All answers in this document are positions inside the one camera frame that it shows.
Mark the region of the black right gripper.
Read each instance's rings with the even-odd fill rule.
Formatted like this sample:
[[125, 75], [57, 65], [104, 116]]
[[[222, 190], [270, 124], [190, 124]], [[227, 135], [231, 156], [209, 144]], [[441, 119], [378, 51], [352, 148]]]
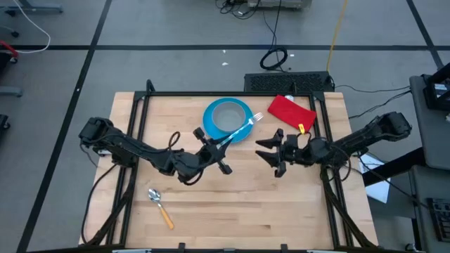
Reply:
[[308, 165], [304, 150], [298, 147], [297, 135], [288, 134], [283, 142], [283, 130], [277, 129], [275, 137], [255, 141], [256, 144], [265, 148], [276, 147], [275, 153], [268, 153], [256, 150], [259, 155], [270, 167], [275, 167], [274, 176], [280, 178], [287, 172], [286, 162], [290, 164]]

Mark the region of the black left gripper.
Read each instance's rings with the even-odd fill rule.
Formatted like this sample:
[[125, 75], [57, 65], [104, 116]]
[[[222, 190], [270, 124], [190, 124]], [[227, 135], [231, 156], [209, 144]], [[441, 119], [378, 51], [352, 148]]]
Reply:
[[200, 159], [200, 167], [208, 167], [217, 163], [223, 174], [231, 174], [232, 169], [225, 164], [223, 159], [226, 156], [226, 149], [232, 142], [231, 137], [219, 139], [205, 138], [204, 131], [198, 127], [193, 131], [194, 136], [202, 142], [202, 148], [196, 153]]

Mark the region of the blue round plate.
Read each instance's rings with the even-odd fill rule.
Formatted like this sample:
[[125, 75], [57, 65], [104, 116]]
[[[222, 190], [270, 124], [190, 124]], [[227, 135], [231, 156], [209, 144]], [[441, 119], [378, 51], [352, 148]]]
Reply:
[[[212, 117], [214, 109], [218, 105], [220, 105], [222, 103], [226, 103], [226, 102], [237, 103], [238, 105], [240, 105], [243, 108], [243, 111], [245, 112], [245, 123], [247, 123], [249, 118], [251, 118], [253, 116], [253, 112], [251, 111], [248, 104], [244, 103], [242, 100], [239, 100], [237, 98], [220, 98], [220, 99], [213, 101], [212, 103], [210, 103], [207, 106], [207, 108], [205, 109], [205, 111], [203, 113], [202, 124], [203, 124], [203, 129], [206, 131], [208, 136], [210, 136], [214, 139], [222, 138], [227, 135], [227, 133], [225, 131], [220, 130], [214, 124], [213, 117]], [[233, 138], [232, 143], [239, 143], [241, 141], [244, 141], [250, 135], [251, 131], [252, 131], [252, 126], [246, 127], [244, 130], [242, 130], [239, 134], [237, 134]]]

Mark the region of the blue handled metal fork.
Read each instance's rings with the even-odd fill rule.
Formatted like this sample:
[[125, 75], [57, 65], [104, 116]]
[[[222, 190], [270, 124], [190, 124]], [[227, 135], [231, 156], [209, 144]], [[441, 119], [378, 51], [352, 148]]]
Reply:
[[238, 135], [242, 130], [247, 128], [248, 126], [253, 125], [255, 122], [258, 122], [260, 119], [262, 119], [264, 115], [261, 112], [258, 112], [257, 114], [253, 115], [251, 118], [248, 119], [247, 123], [245, 123], [241, 128], [233, 132], [229, 137], [224, 139], [221, 143], [216, 145], [217, 149], [220, 149], [223, 145], [227, 144], [229, 141], [231, 141], [236, 135]]

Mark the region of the grey bowl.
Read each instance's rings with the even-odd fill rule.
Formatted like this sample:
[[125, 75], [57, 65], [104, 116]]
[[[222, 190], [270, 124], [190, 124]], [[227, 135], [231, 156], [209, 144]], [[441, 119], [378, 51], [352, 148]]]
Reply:
[[245, 111], [233, 101], [220, 102], [212, 111], [214, 125], [223, 132], [233, 132], [243, 126]]

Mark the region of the orange handled metal spoon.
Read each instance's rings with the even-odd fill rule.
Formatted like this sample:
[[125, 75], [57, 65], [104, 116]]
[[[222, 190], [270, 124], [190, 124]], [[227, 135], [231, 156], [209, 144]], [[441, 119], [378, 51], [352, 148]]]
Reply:
[[162, 206], [161, 203], [161, 194], [153, 188], [148, 189], [148, 197], [149, 199], [154, 202], [160, 209], [161, 215], [163, 219], [165, 220], [166, 224], [168, 225], [170, 230], [174, 229], [174, 224], [172, 220], [170, 219], [168, 213], [166, 212], [165, 208]]

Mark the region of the red cloth pouch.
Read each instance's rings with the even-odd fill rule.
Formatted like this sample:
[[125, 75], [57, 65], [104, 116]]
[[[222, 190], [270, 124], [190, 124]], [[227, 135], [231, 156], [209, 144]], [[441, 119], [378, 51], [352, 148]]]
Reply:
[[298, 124], [303, 124], [305, 131], [308, 132], [316, 119], [316, 112], [305, 109], [281, 95], [274, 98], [267, 111], [298, 131]]

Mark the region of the black vented box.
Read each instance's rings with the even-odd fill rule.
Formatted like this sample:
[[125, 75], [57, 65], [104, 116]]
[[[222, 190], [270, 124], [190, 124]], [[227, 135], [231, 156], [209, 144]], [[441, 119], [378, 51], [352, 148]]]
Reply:
[[277, 72], [246, 74], [244, 91], [297, 93], [325, 91], [334, 92], [332, 77], [326, 71]]

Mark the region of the white paper sheet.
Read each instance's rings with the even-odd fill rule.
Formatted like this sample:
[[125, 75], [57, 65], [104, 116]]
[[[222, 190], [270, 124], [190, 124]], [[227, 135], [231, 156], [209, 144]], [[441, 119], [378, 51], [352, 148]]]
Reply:
[[[359, 167], [360, 171], [363, 174], [372, 175], [372, 173], [369, 170], [375, 169], [380, 165], [384, 165], [384, 162], [370, 155], [362, 155], [359, 158]], [[375, 183], [371, 186], [366, 186], [366, 194], [368, 197], [371, 197], [374, 200], [386, 204], [389, 195], [389, 189], [390, 184], [387, 183], [385, 180], [382, 180], [381, 182]]]

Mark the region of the black metal beam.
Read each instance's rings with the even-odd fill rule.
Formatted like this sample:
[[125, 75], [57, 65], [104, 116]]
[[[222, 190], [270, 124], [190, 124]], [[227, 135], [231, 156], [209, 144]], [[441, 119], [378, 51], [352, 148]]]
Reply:
[[385, 179], [403, 174], [415, 165], [425, 166], [425, 156], [422, 148], [417, 148], [395, 160], [377, 166], [375, 169], [369, 169], [363, 174], [364, 185], [371, 186]]

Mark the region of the grey equipment case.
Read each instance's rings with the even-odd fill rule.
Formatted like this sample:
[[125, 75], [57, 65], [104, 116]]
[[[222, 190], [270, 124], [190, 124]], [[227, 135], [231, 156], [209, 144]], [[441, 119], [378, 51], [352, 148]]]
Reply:
[[284, 7], [284, 8], [308, 8], [311, 6], [312, 0], [246, 0], [247, 5], [250, 8], [262, 7], [262, 8], [273, 8], [273, 7]]

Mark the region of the grey side desk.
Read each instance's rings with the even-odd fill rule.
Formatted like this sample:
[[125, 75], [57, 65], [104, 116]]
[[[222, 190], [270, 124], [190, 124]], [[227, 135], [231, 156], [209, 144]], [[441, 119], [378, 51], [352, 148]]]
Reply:
[[[429, 198], [450, 203], [450, 122], [446, 121], [447, 112], [427, 107], [423, 77], [412, 76], [409, 81], [425, 158], [424, 166], [412, 168], [416, 195], [424, 204]], [[437, 238], [430, 210], [419, 207], [416, 211], [423, 250], [427, 253], [450, 253], [450, 242]]]

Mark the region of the black device on desk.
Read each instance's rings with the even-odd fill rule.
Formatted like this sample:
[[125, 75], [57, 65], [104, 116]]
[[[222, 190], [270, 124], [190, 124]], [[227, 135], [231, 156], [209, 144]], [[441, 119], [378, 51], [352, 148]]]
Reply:
[[425, 102], [431, 110], [450, 111], [450, 63], [433, 75], [423, 74]]

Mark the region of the black keyboard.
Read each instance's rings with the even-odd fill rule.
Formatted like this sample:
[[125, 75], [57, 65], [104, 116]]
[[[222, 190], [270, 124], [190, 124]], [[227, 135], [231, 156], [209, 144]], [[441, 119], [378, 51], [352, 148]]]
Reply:
[[427, 205], [437, 239], [450, 243], [450, 200], [429, 197]]

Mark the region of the grey furniture foot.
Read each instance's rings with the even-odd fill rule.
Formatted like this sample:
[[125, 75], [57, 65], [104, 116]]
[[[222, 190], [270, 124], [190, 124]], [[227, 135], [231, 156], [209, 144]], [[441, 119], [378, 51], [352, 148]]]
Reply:
[[15, 96], [21, 97], [23, 90], [14, 86], [0, 86], [0, 96]]

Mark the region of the grey furniture base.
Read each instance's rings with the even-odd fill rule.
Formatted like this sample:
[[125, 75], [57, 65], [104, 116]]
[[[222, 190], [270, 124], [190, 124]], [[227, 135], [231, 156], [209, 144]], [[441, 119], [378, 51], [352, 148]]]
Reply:
[[21, 8], [25, 13], [36, 13], [36, 12], [57, 12], [63, 13], [63, 6], [60, 4], [35, 4], [32, 0], [15, 0], [17, 3], [13, 2], [11, 5], [0, 4], [0, 12], [4, 12], [11, 17], [15, 17]]

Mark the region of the black metal table frame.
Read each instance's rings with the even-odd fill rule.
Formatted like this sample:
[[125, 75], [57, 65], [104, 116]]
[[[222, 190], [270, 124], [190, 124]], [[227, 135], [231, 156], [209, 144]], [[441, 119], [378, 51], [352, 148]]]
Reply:
[[[131, 205], [125, 207], [115, 224], [111, 242], [106, 238], [99, 244], [119, 244], [130, 248], [175, 248], [180, 242], [187, 249], [332, 249], [333, 237], [320, 166], [290, 166], [282, 178], [274, 177], [274, 169], [262, 160], [255, 141], [271, 138], [277, 128], [285, 134], [297, 131], [266, 109], [276, 95], [256, 96], [243, 92], [174, 93], [149, 98], [143, 131], [139, 131], [143, 101], [138, 98], [136, 123], [132, 135], [142, 135], [143, 141], [156, 148], [167, 147], [175, 131], [181, 138], [174, 148], [194, 153], [201, 142], [193, 130], [202, 125], [207, 106], [221, 97], [239, 98], [254, 113], [264, 118], [254, 125], [242, 142], [231, 145], [225, 163], [233, 173], [224, 175], [217, 165], [208, 167], [194, 186], [185, 186], [176, 176], [163, 176], [152, 165], [140, 160], [137, 169], [115, 167], [102, 179], [90, 201], [84, 234], [92, 240], [111, 213], [119, 173], [124, 188], [129, 173], [136, 174]], [[174, 223], [169, 229], [158, 206], [148, 198], [148, 189], [162, 193], [162, 204]], [[342, 182], [347, 211], [358, 228], [374, 244], [378, 244], [373, 218], [361, 175], [352, 170]]]

